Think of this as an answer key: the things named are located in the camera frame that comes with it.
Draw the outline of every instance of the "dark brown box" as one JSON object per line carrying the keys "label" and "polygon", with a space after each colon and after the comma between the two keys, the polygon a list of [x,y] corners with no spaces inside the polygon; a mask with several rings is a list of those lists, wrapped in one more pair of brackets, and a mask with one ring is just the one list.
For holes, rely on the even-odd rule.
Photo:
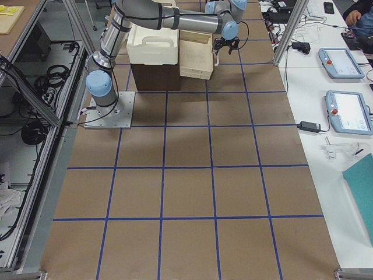
{"label": "dark brown box", "polygon": [[131,64],[133,78],[139,92],[179,91],[180,66]]}

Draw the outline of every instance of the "screen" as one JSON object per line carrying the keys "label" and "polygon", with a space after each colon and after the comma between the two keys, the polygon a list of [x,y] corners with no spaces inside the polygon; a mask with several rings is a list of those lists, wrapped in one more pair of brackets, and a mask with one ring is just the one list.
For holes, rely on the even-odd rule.
{"label": "screen", "polygon": [[336,72],[340,75],[358,75],[352,59],[345,50],[326,50],[326,55],[332,61]]}
{"label": "screen", "polygon": [[341,127],[347,130],[369,131],[359,95],[334,93]]}

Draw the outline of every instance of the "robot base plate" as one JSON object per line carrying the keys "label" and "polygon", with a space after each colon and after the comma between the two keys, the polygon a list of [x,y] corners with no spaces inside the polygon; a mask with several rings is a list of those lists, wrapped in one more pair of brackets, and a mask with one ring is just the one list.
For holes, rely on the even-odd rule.
{"label": "robot base plate", "polygon": [[[88,111],[86,121],[92,121],[84,125],[87,129],[108,129],[108,128],[131,128],[132,113],[133,113],[133,103],[135,101],[135,92],[119,92],[118,103],[121,103],[123,109],[116,115],[108,115],[97,121],[92,121],[100,118],[101,115],[98,114],[96,110]],[[89,106],[96,106],[93,98]]]}

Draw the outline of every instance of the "cutting board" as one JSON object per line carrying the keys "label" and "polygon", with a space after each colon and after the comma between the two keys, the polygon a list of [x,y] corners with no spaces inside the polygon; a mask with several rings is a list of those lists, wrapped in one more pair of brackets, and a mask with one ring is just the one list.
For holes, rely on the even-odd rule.
{"label": "cutting board", "polygon": [[[17,12],[13,14],[13,16],[5,16],[0,15],[0,34],[1,35],[7,35],[12,30],[13,26],[16,24],[18,18],[22,14],[24,10],[24,6],[15,6],[18,8]],[[5,10],[3,10],[0,13],[9,13],[7,11],[8,7],[5,7]]]}

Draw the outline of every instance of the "white box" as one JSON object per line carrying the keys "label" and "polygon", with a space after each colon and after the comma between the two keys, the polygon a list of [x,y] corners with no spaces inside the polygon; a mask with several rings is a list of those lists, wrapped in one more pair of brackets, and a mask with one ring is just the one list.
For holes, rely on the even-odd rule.
{"label": "white box", "polygon": [[133,25],[127,50],[131,64],[175,65],[178,63],[179,30],[147,29]]}

